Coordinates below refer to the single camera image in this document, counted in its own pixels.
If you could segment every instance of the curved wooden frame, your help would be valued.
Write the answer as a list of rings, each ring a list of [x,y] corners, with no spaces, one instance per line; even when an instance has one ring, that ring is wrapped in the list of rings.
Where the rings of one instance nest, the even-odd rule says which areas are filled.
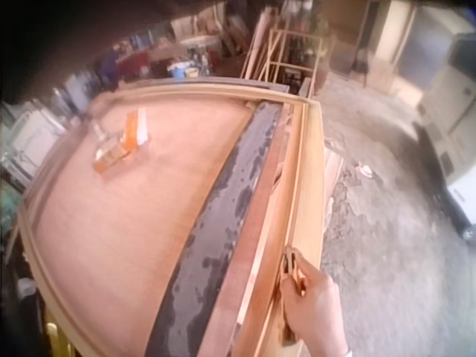
[[[253,87],[245,87],[245,86],[238,86],[238,85],[228,85],[228,84],[203,84],[203,83],[179,83],[179,84],[164,84],[159,86],[153,87],[146,87],[146,88],[138,88],[138,89],[127,89],[123,91],[116,91],[115,93],[105,94],[103,99],[106,100],[106,105],[110,105],[111,102],[116,100],[127,100],[131,97],[138,98],[138,97],[149,97],[149,96],[166,96],[166,95],[219,95],[224,97],[233,97],[239,99],[246,99],[246,100],[272,100],[281,103],[289,103],[292,104],[295,108],[295,119],[292,123],[292,131],[298,132],[298,139],[295,138],[296,134],[294,134],[292,142],[290,143],[291,149],[289,157],[286,156],[286,163],[285,169],[283,171],[283,181],[281,183],[281,194],[280,194],[280,214],[276,215],[275,220],[279,222],[281,219],[286,221],[286,225],[283,223],[279,225],[279,227],[273,228],[280,233],[279,239],[268,239],[266,243],[266,251],[265,257],[266,260],[262,262],[262,267],[264,269],[263,273],[260,269],[260,274],[257,279],[257,286],[267,291],[266,297],[268,301],[265,303],[270,303],[274,290],[276,287],[277,281],[277,270],[279,267],[280,262],[280,255],[282,254],[285,238],[289,235],[289,228],[287,222],[289,221],[288,217],[286,217],[286,213],[288,212],[287,204],[290,201],[294,201],[297,194],[299,195],[299,204],[295,211],[297,211],[297,218],[296,218],[296,226],[295,232],[299,229],[302,231],[302,234],[313,234],[312,237],[316,237],[316,239],[321,242],[322,240],[322,222],[321,219],[318,219],[320,223],[317,225],[312,225],[307,227],[304,221],[305,218],[308,217],[310,214],[316,213],[317,216],[314,217],[322,217],[322,170],[319,173],[318,169],[316,170],[316,165],[323,163],[323,140],[322,140],[322,127],[321,127],[321,113],[320,113],[320,106],[318,102],[307,100],[301,97],[296,97],[294,95],[280,93],[275,91],[270,91],[268,89],[260,89],[260,88],[253,88]],[[80,127],[76,128],[73,131],[73,136],[75,138],[82,138],[84,135],[85,128]],[[299,172],[297,170],[293,170],[293,167],[296,167],[297,161],[299,161],[299,156],[295,156],[296,148],[298,146],[297,151],[299,153],[303,153],[304,161],[300,165]],[[18,225],[19,230],[22,237],[23,246],[25,249],[25,253],[28,257],[28,262],[30,263],[31,271],[39,287],[42,296],[45,299],[48,308],[58,321],[58,324],[63,328],[65,334],[68,338],[71,339],[74,346],[85,356],[102,356],[107,354],[106,351],[100,348],[93,343],[93,341],[88,336],[86,331],[80,330],[74,322],[74,317],[71,315],[71,312],[67,311],[65,307],[62,305],[60,299],[55,295],[54,286],[51,285],[51,282],[48,281],[47,274],[45,273],[45,264],[42,261],[42,258],[36,253],[35,249],[35,241],[33,235],[33,227],[36,224],[38,219],[36,212],[42,205],[42,201],[44,201],[45,196],[48,195],[48,189],[51,188],[51,184],[54,183],[54,180],[60,173],[62,166],[68,160],[68,155],[71,154],[71,150],[75,150],[74,144],[71,144],[69,147],[69,151],[63,150],[64,148],[60,146],[54,148],[54,152],[52,155],[49,155],[49,159],[40,169],[39,174],[34,180],[32,184],[32,189],[28,190],[28,193],[24,196],[18,213]],[[296,192],[294,189],[297,182],[303,179],[299,179],[302,176],[303,179],[309,177],[309,180],[303,181],[306,183],[305,185],[301,185],[301,189],[299,192]],[[290,187],[284,184],[285,178],[288,178],[289,184],[292,186],[292,190]],[[317,179],[316,182],[311,182],[311,178]],[[309,192],[306,192],[308,189],[316,189],[315,198],[316,200],[310,202],[306,199],[306,195]],[[285,232],[287,234],[283,234],[281,231],[282,228],[285,228]],[[295,234],[295,238],[293,242],[300,242],[302,239],[306,239],[305,236],[297,237]],[[310,259],[312,263],[318,264],[320,258],[320,250],[318,252],[318,257],[314,259]],[[251,271],[251,266],[253,264],[253,259],[249,259],[247,261],[242,262],[245,269],[240,272],[240,274],[248,274]],[[225,280],[231,279],[228,274],[225,277]],[[223,289],[220,292],[221,295],[226,294],[226,289]],[[253,331],[257,331],[264,327],[265,319],[260,316],[258,319],[260,321],[259,325],[255,325],[250,327]],[[236,324],[236,319],[233,321],[232,319],[228,319],[229,325],[227,326],[228,330],[231,332],[234,331],[234,327]],[[202,341],[201,351],[206,348],[206,344],[212,342],[210,340],[210,336],[208,335],[208,330],[205,334],[204,340]],[[243,330],[242,339],[246,336],[245,332],[247,329]],[[216,345],[216,347],[221,346],[218,348],[220,351],[228,350],[231,340],[228,339],[227,341],[215,340],[212,343]],[[248,344],[249,349],[253,348],[252,346],[256,346],[257,344]]]

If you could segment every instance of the black sealant strip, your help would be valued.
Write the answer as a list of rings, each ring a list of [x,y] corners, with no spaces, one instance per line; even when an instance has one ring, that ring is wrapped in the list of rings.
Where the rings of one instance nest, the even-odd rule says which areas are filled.
[[[146,357],[197,355],[282,107],[262,102],[228,156],[169,280]]]

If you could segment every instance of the workshop floor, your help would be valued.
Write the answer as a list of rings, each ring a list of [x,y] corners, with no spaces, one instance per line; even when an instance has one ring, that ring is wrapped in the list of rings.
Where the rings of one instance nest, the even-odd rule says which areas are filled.
[[[476,247],[445,214],[418,114],[333,74],[317,99],[345,158],[322,269],[340,286],[354,355],[476,356]]]

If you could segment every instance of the hand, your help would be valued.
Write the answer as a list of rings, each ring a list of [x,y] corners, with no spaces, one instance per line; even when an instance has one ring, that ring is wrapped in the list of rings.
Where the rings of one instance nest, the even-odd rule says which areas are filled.
[[[339,287],[295,250],[304,278],[296,286],[290,275],[280,284],[284,312],[291,329],[301,337],[313,357],[340,357],[349,350],[342,319]]]

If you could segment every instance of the plywood panel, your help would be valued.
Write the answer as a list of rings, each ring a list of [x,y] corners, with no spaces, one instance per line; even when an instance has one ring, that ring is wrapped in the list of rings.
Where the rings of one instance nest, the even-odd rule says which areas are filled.
[[[111,356],[141,356],[187,235],[251,116],[239,100],[171,97],[119,103],[123,128],[146,106],[147,154],[102,178],[88,135],[65,166],[36,230],[45,273],[78,327]]]

